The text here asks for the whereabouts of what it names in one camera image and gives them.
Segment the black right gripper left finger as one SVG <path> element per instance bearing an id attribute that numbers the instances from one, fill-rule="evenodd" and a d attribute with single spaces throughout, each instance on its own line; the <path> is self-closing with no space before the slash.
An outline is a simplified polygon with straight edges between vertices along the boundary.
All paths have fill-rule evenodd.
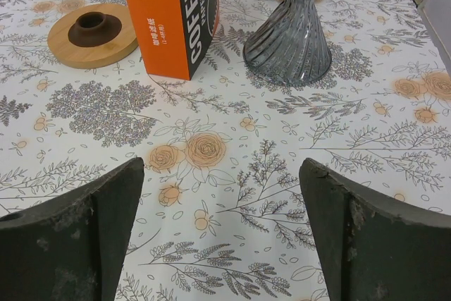
<path id="1" fill-rule="evenodd" d="M 134 158 L 1 217 L 1 299 L 114 300 L 143 181 Z"/>

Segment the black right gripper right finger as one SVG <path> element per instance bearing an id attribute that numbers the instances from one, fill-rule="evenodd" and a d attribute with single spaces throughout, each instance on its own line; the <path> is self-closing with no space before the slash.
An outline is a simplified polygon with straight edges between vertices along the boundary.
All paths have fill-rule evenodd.
<path id="1" fill-rule="evenodd" d="M 331 300 L 449 300 L 450 216 L 306 158 L 299 183 Z"/>

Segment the round wooden dripper stand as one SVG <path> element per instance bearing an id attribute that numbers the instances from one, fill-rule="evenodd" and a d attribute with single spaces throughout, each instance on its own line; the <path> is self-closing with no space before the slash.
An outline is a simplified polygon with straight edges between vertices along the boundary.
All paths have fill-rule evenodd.
<path id="1" fill-rule="evenodd" d="M 138 47 L 128 7 L 114 3 L 65 15 L 50 29 L 47 44 L 60 63 L 79 69 L 111 65 Z"/>

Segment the grey ribbed glass dripper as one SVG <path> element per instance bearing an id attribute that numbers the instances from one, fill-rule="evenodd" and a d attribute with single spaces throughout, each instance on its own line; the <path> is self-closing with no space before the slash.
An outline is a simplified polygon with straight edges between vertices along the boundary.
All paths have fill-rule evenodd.
<path id="1" fill-rule="evenodd" d="M 243 58 L 256 76 L 301 87 L 321 79 L 332 56 L 314 0 L 284 0 L 244 43 Z"/>

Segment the orange coffee filter box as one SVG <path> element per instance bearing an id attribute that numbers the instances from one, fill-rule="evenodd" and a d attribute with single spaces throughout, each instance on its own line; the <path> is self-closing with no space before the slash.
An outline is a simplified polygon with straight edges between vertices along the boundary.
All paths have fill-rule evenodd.
<path id="1" fill-rule="evenodd" d="M 146 72 L 190 80 L 213 40 L 219 0 L 126 0 Z"/>

